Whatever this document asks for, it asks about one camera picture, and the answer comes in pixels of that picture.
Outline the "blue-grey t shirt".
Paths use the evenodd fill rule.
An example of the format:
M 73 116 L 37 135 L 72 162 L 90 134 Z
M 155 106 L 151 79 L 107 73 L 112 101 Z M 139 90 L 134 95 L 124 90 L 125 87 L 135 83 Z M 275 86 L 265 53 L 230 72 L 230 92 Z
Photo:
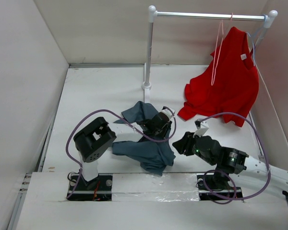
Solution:
M 138 101 L 133 107 L 121 112 L 129 123 L 152 119 L 158 111 L 150 103 Z M 167 166 L 173 166 L 176 156 L 168 142 L 153 142 L 142 138 L 138 142 L 122 141 L 112 144 L 112 153 L 116 156 L 127 156 L 140 163 L 149 173 L 162 175 Z

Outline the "pink wire hanger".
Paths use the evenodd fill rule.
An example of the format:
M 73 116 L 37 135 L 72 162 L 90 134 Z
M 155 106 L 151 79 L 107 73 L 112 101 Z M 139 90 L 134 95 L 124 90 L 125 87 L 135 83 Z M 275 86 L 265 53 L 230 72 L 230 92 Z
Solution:
M 214 50 L 214 56 L 213 56 L 213 67 L 212 67 L 212 76 L 211 76 L 211 86 L 214 85 L 215 79 L 216 79 L 216 69 L 219 63 L 219 57 L 223 45 L 223 40 L 224 40 L 224 33 L 227 29 L 224 29 L 224 21 L 221 20 L 219 22 L 218 26 L 218 32 L 217 32 L 217 37 L 216 37 L 216 45 L 215 45 L 215 50 Z

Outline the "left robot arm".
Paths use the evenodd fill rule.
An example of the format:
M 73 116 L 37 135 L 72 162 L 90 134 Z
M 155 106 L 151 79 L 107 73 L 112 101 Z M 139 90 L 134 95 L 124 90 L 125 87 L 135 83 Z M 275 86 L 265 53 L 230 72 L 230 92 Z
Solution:
M 87 190 L 97 186 L 97 160 L 107 150 L 138 161 L 148 172 L 161 174 L 175 158 L 168 146 L 172 118 L 171 111 L 163 109 L 150 119 L 124 114 L 115 123 L 103 117 L 93 120 L 73 137 L 81 157 L 81 185 Z

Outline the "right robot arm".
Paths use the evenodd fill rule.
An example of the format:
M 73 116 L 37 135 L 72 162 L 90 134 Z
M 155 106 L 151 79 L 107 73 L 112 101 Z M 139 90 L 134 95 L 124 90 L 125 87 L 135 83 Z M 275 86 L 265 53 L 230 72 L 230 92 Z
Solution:
M 271 174 L 270 183 L 280 191 L 288 192 L 288 171 L 265 163 L 249 156 L 246 152 L 230 147 L 222 147 L 217 140 L 210 136 L 198 136 L 186 132 L 182 139 L 173 142 L 172 146 L 181 155 L 196 155 L 206 163 L 221 170 L 212 176 L 212 183 L 217 188 L 229 184 L 228 174 L 247 176 L 266 182 Z

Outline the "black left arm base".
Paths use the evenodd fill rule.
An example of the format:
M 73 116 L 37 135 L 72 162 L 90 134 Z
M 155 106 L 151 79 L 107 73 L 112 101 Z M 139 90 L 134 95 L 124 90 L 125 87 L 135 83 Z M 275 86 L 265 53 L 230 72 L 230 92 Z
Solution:
M 78 174 L 71 172 L 68 175 L 69 188 L 67 200 L 69 201 L 111 201 L 112 200 L 112 174 L 100 174 L 97 178 L 87 182 L 83 177 L 77 182 Z

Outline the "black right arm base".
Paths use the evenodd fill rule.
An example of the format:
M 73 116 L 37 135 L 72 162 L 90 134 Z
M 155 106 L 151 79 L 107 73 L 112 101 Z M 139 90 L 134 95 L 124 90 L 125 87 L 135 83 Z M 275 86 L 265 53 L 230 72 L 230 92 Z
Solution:
M 213 180 L 214 175 L 208 174 L 205 177 L 206 184 L 209 186 L 209 188 L 217 193 L 218 195 L 226 196 L 226 197 L 235 197 L 235 198 L 241 198 L 242 190 L 240 187 L 237 187 L 236 189 L 236 196 L 234 196 L 234 190 L 232 187 L 232 184 L 229 184 L 229 181 L 224 182 L 215 182 Z M 196 187 L 198 188 L 199 192 L 199 199 L 200 201 L 212 201 L 216 204 L 228 204 L 228 200 L 221 199 L 218 196 L 215 196 L 211 194 L 207 188 L 204 185 L 204 175 L 203 174 L 197 174 L 197 183 Z

